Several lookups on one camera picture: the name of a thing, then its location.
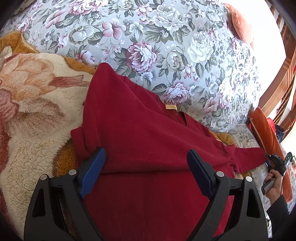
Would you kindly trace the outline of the right forearm dark sleeve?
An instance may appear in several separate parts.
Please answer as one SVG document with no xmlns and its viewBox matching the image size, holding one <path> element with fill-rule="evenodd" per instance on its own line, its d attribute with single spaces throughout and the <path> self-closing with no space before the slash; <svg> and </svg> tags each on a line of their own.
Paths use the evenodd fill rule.
<svg viewBox="0 0 296 241">
<path fill-rule="evenodd" d="M 288 212 L 287 202 L 283 195 L 274 201 L 271 207 L 267 210 L 267 214 L 271 221 L 272 234 L 274 236 L 290 214 Z"/>
</svg>

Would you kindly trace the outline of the person's right hand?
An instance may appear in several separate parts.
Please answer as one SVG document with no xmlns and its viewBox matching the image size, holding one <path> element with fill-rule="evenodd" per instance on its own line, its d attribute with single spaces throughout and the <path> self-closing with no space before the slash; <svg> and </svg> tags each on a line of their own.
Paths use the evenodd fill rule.
<svg viewBox="0 0 296 241">
<path fill-rule="evenodd" d="M 273 205 L 282 195 L 282 176 L 278 171 L 272 169 L 264 179 L 263 183 L 265 184 L 271 179 L 274 179 L 275 181 L 273 187 L 266 193 L 266 197 L 269 199 L 271 205 Z"/>
</svg>

